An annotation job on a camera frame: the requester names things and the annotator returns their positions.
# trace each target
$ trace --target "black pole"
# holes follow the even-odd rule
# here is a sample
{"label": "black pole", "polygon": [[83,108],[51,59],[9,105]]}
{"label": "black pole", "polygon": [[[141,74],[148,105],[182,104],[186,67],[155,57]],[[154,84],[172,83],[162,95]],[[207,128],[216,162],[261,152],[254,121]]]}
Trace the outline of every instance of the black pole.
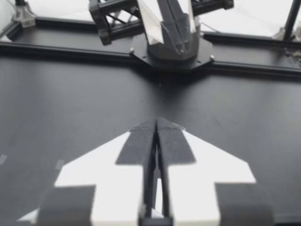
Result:
{"label": "black pole", "polygon": [[25,0],[16,0],[16,6],[25,6]]}
{"label": "black pole", "polygon": [[293,4],[290,10],[290,13],[287,18],[287,22],[285,24],[285,34],[284,34],[284,41],[291,40],[292,32],[293,32],[293,26],[295,24],[295,21],[297,19],[297,15],[299,12],[301,6],[301,0],[293,0]]}

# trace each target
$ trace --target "black tape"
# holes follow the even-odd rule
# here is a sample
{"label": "black tape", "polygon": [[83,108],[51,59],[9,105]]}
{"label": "black tape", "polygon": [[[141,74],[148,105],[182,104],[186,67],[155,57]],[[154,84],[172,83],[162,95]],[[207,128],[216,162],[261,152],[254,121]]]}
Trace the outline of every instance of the black tape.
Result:
{"label": "black tape", "polygon": [[124,144],[116,161],[117,165],[143,166],[143,202],[146,205],[146,216],[151,216],[153,180],[156,152],[156,120],[148,120],[134,128]]}
{"label": "black tape", "polygon": [[162,178],[163,215],[170,216],[169,212],[169,184],[167,168],[173,164],[195,162],[192,150],[182,132],[182,128],[164,118],[157,120],[158,134],[158,164]]}
{"label": "black tape", "polygon": [[267,194],[258,184],[216,184],[220,226],[272,226]]}
{"label": "black tape", "polygon": [[159,118],[157,130],[159,154],[164,162],[164,167],[196,161],[180,126]]}
{"label": "black tape", "polygon": [[55,187],[40,208],[38,226],[91,226],[95,186]]}

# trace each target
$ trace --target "clear plastic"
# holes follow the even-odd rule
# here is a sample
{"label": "clear plastic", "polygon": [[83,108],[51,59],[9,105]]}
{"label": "clear plastic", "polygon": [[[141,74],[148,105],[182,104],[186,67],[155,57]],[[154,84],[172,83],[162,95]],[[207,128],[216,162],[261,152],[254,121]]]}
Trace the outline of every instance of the clear plastic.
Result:
{"label": "clear plastic", "polygon": [[14,0],[0,0],[0,33],[11,23],[15,13]]}

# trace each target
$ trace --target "dark gray floor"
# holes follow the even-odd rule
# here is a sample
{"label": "dark gray floor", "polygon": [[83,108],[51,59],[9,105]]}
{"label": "dark gray floor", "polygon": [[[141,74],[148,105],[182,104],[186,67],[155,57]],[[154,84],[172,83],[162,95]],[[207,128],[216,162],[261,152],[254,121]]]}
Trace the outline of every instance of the dark gray floor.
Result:
{"label": "dark gray floor", "polygon": [[[34,31],[18,42],[128,52],[131,40],[102,47],[95,34]],[[215,48],[218,60],[294,64],[275,49],[238,49],[230,57],[226,48]],[[80,157],[153,116],[249,162],[277,217],[301,216],[301,83],[155,75],[145,68],[0,58],[0,160],[7,156],[0,165],[0,222],[39,206],[59,160]]]}

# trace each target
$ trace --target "white wall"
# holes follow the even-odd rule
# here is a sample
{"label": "white wall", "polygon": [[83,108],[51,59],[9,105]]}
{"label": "white wall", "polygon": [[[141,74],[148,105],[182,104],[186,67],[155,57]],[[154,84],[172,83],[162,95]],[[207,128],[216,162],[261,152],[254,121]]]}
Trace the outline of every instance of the white wall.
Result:
{"label": "white wall", "polygon": [[[89,0],[27,1],[39,16],[91,20],[88,11]],[[208,13],[201,17],[201,21],[221,32],[271,36],[285,24],[292,1],[235,0],[234,9]]]}

